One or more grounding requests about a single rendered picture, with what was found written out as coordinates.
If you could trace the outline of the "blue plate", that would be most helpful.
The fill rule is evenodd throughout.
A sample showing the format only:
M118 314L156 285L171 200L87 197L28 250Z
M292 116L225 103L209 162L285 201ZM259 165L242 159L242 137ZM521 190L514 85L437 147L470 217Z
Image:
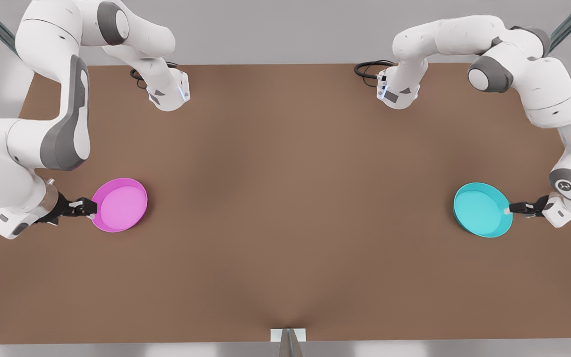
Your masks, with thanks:
M500 190L480 182L463 185L454 195L454 217L467 232L482 238L497 238L507 233L514 221L507 213L509 201Z

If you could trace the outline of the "pink plate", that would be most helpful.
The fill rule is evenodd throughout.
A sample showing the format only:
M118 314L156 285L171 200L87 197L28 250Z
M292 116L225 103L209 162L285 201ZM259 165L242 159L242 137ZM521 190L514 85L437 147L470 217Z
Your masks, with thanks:
M109 233L122 232L138 224L149 202L143 185L125 177L102 185L92 200L97 204L93 224Z

